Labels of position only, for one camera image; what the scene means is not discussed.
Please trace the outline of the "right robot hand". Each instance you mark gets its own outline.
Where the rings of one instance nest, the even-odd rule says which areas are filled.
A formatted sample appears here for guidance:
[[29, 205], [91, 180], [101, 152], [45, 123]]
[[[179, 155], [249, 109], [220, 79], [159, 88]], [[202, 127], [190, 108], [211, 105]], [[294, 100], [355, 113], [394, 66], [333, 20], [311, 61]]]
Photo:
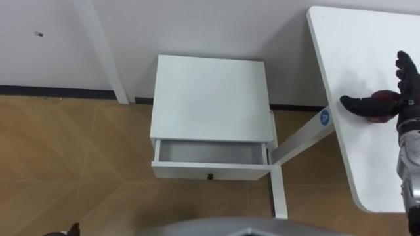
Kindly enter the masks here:
[[365, 98], [344, 95], [339, 101], [352, 114], [377, 123], [397, 117], [396, 128], [402, 135], [419, 130], [419, 72], [404, 51], [397, 53], [396, 67], [399, 92], [379, 90], [374, 96]]

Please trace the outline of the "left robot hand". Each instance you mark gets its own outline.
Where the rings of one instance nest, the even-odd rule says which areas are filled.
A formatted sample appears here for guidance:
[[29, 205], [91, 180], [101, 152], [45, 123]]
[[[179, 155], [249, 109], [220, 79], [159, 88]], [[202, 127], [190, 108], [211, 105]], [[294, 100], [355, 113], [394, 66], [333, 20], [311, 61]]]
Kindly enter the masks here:
[[64, 231], [55, 231], [45, 234], [44, 236], [80, 236], [81, 230], [79, 228], [79, 223], [76, 222], [72, 224], [71, 228]]

